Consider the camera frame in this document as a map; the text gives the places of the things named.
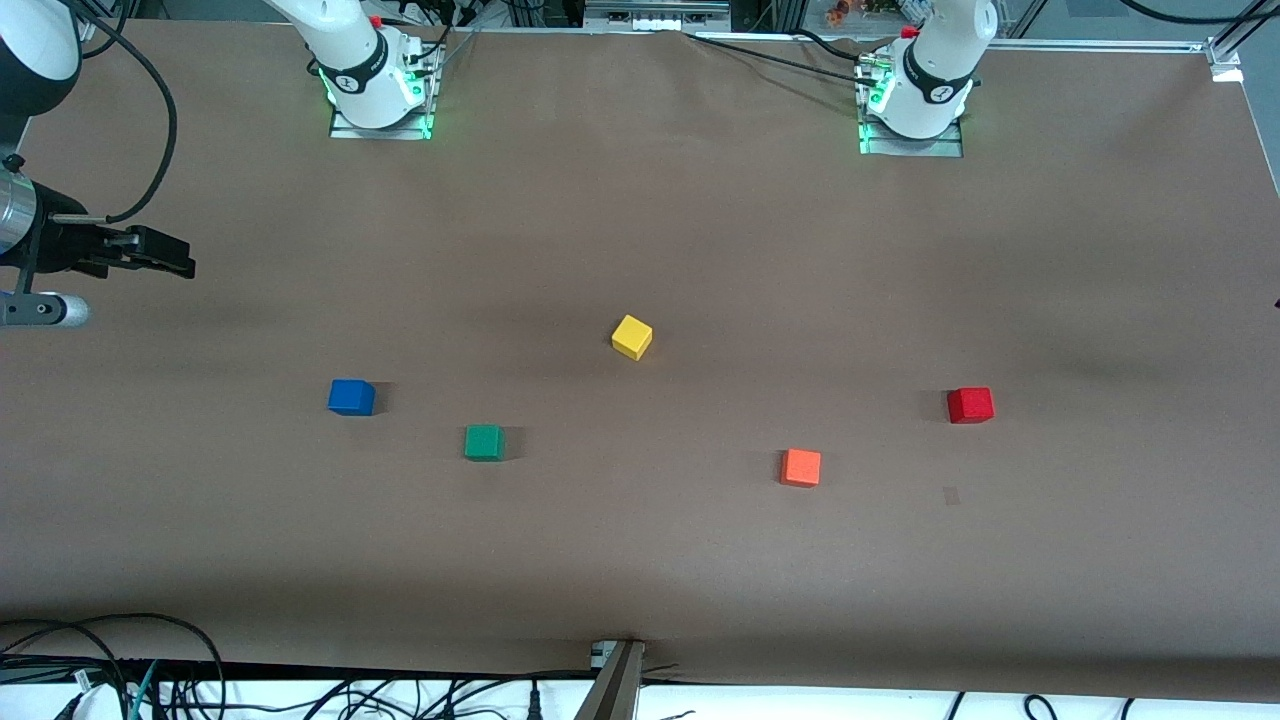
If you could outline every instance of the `red cube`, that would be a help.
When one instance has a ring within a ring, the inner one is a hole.
[[[951,423],[956,425],[986,423],[996,416],[989,387],[963,387],[951,391],[947,393],[947,409],[951,411]]]

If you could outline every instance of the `yellow cube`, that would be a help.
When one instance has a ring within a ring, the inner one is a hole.
[[[653,342],[653,328],[631,315],[622,318],[618,329],[613,331],[613,350],[632,360],[639,360],[650,342]]]

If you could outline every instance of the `green cube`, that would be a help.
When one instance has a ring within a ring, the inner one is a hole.
[[[467,425],[462,455],[475,462],[499,462],[507,450],[506,439],[499,425]]]

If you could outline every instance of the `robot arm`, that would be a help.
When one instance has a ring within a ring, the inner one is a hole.
[[[302,33],[338,111],[362,128],[396,123],[425,101],[422,41],[375,28],[360,0],[264,0]]]
[[[381,128],[425,101],[422,42],[392,27],[375,28],[360,0],[264,0],[283,13],[311,49],[334,106],[352,124]],[[54,109],[79,77],[77,0],[0,0],[0,115],[24,127]],[[22,172],[0,168],[0,265],[18,268],[18,286],[0,291],[0,327],[76,327],[88,305],[74,296],[32,292],[37,273],[76,270],[105,278],[110,268],[154,269],[193,278],[189,246],[142,225],[123,231],[55,217],[87,215],[83,205]]]
[[[992,0],[934,0],[919,35],[890,46],[890,73],[872,92],[868,111],[904,137],[942,135],[964,113],[973,70],[998,24]]]

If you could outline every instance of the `orange cube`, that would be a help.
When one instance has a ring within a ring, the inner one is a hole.
[[[813,450],[791,448],[782,455],[782,478],[785,486],[812,488],[818,486],[818,471],[822,468],[822,454]]]

